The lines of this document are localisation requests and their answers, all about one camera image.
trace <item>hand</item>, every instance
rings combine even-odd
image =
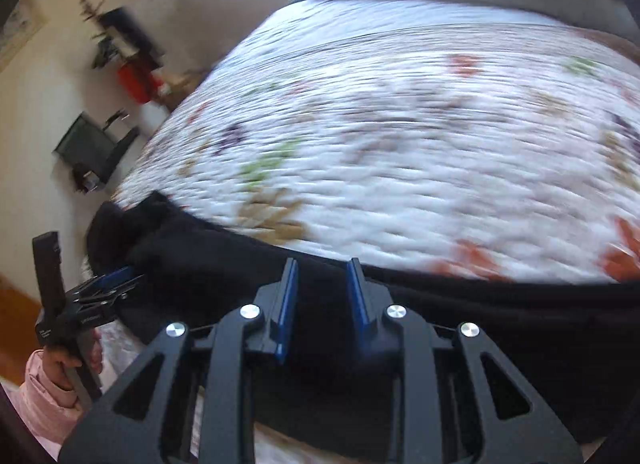
[[[100,345],[100,334],[93,331],[94,346],[92,347],[89,364],[96,374],[102,372],[102,345]],[[78,358],[69,354],[64,347],[45,347],[42,353],[42,370],[53,384],[62,390],[71,391],[74,386],[65,374],[65,367],[77,368],[82,363]]]

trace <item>beige wall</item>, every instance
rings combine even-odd
[[[151,131],[158,108],[133,104],[112,70],[89,69],[95,29],[82,22],[79,0],[37,0],[46,26],[0,73],[0,272],[37,296],[31,239],[59,230],[67,287],[79,282],[82,237],[104,193],[75,194],[68,171],[51,154],[82,110],[105,120],[127,107]],[[209,66],[287,0],[107,0],[129,6],[167,51],[175,71]],[[139,140],[123,171],[142,147]],[[116,176],[114,182],[121,179]]]

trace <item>pink jacket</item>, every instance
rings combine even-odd
[[[72,390],[62,390],[47,377],[42,369],[42,351],[35,351],[24,373],[22,386],[10,392],[9,400],[49,454],[58,458],[60,445],[82,415],[78,396]]]

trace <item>orange floor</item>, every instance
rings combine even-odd
[[[21,384],[24,366],[38,348],[34,325],[40,304],[0,276],[0,376]]]

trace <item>silver screw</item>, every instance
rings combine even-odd
[[[185,327],[183,323],[171,323],[171,325],[166,328],[166,334],[169,338],[179,338],[186,330],[187,327]]]
[[[248,305],[243,306],[240,309],[240,316],[247,319],[257,318],[260,314],[260,307],[254,305],[253,303],[249,303]]]
[[[475,338],[480,333],[480,327],[475,323],[463,323],[460,326],[460,332],[468,338]]]
[[[402,305],[389,305],[386,315],[390,318],[400,319],[406,316],[406,309]]]

